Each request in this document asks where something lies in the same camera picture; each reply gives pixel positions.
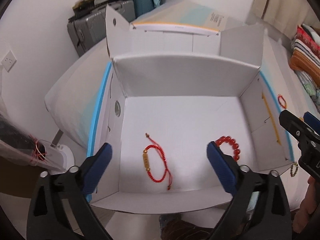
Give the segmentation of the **person's right hand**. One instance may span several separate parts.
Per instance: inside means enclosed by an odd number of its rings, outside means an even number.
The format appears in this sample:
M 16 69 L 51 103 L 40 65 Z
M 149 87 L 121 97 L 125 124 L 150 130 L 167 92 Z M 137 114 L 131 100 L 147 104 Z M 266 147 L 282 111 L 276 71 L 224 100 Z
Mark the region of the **person's right hand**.
M 305 198 L 301 202 L 300 208 L 295 214 L 292 228 L 296 233 L 301 233 L 310 221 L 311 215 L 317 209 L 319 201 L 317 200 L 317 194 L 319 193 L 319 183 L 313 178 L 308 179 L 308 189 Z

